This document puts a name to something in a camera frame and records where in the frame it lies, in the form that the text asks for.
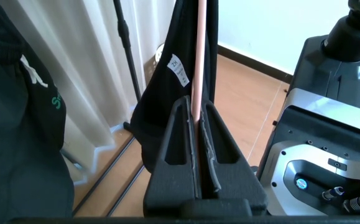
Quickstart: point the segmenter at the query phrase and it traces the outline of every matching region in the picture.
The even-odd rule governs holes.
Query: curtain
[[[145,71],[164,43],[175,0],[122,0],[141,93]],[[48,68],[67,104],[63,149],[88,173],[98,152],[113,150],[112,132],[137,101],[109,0],[0,0],[11,21]],[[67,161],[70,170],[78,168]],[[84,176],[71,172],[75,181]]]

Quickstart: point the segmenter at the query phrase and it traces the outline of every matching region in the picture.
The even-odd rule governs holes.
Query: silver metal panel
[[[342,177],[360,180],[360,161],[352,161],[339,157],[337,160],[347,165],[347,171],[337,169],[336,173]]]
[[[328,164],[328,160],[338,160],[338,156],[330,154],[307,144],[284,141],[274,144],[270,150],[261,184],[268,196],[268,211],[271,215],[326,215],[321,211],[297,200],[286,188],[284,183],[285,170],[290,161],[305,160],[316,164],[330,172],[336,168]]]
[[[296,106],[360,129],[360,108],[310,93],[309,91],[299,88],[294,88],[290,91],[279,117],[282,116],[283,112],[289,106]]]

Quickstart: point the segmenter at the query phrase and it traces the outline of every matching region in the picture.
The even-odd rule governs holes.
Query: black garment
[[[208,0],[203,97],[214,101],[218,39],[218,0]],[[142,161],[153,171],[174,102],[191,95],[195,70],[198,1],[177,0],[162,57],[131,118],[131,131],[142,146]],[[178,78],[169,63],[177,57],[184,73]]]
[[[47,88],[32,83],[23,55]],[[59,152],[65,116],[48,70],[0,7],[0,223],[72,215],[73,182]]]

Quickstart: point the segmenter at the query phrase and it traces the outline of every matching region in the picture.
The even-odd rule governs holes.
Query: blue round logo
[[[304,179],[300,178],[300,179],[296,180],[296,186],[302,190],[305,190],[305,189],[307,189],[308,184]]]

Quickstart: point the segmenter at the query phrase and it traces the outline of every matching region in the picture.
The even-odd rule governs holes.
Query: baseboard
[[[292,81],[293,75],[283,72],[277,68],[266,65],[262,62],[254,60],[253,58],[247,57],[245,55],[241,55],[237,52],[229,50],[223,46],[218,46],[218,54],[234,60],[237,63],[241,63],[249,68],[253,68],[261,73],[264,73],[272,78],[276,78],[282,82],[290,84]]]

